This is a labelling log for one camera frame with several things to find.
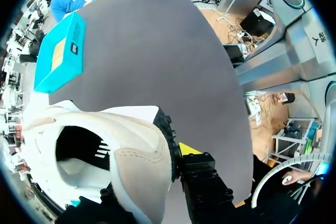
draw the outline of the hand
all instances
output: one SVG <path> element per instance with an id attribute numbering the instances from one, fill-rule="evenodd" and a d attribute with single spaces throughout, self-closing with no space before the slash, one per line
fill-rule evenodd
<path id="1" fill-rule="evenodd" d="M 292 177 L 292 179 L 290 181 L 287 181 L 285 183 L 285 186 L 293 184 L 300 179 L 307 180 L 312 177 L 311 172 L 299 172 L 298 170 L 291 170 L 290 172 L 287 172 L 286 174 L 284 174 L 282 178 L 285 178 L 286 176 L 289 176 L 289 175 Z"/>

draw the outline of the box label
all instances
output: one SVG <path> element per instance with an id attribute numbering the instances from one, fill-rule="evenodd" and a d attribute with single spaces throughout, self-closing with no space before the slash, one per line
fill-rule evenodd
<path id="1" fill-rule="evenodd" d="M 70 51 L 73 52 L 75 55 L 78 55 L 78 47 L 73 42 L 71 43 Z"/>

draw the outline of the yellow tape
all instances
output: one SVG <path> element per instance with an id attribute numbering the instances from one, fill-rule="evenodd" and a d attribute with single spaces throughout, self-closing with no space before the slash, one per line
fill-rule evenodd
<path id="1" fill-rule="evenodd" d="M 192 153 L 192 154 L 202 154 L 202 152 L 199 152 L 199 151 L 189 147 L 188 145 L 186 145 L 184 143 L 179 143 L 179 146 L 180 146 L 182 156 L 183 155 L 188 155 L 190 153 Z"/>

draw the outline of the white sneaker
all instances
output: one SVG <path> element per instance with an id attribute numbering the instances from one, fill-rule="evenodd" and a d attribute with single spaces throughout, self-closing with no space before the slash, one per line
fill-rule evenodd
<path id="1" fill-rule="evenodd" d="M 39 164 L 28 165 L 47 178 L 57 197 L 101 202 L 100 190 L 111 183 L 119 204 L 138 223 L 161 223 L 172 162 L 167 141 L 153 124 L 158 110 L 82 112 L 71 101 L 49 106 L 24 129 L 26 145 L 38 149 L 32 159 Z"/>

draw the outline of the wooden floor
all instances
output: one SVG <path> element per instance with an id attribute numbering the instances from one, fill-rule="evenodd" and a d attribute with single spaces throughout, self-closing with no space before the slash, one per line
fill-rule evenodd
<path id="1" fill-rule="evenodd" d="M 214 10 L 200 10 L 204 17 L 207 19 L 217 37 L 223 44 L 232 42 L 232 36 L 228 36 L 230 33 L 229 23 L 224 19 L 216 21 L 220 17 Z M 239 19 L 241 17 L 228 15 L 227 18 L 234 25 L 239 25 Z M 288 106 L 282 105 L 272 101 L 271 95 L 265 95 L 259 99 L 261 106 L 261 123 L 256 125 L 255 118 L 251 118 L 250 130 L 251 139 L 253 145 L 253 153 L 257 155 L 260 160 L 266 157 L 266 152 L 274 150 L 275 142 L 272 139 L 272 135 L 279 132 L 283 128 L 283 124 L 288 118 Z"/>

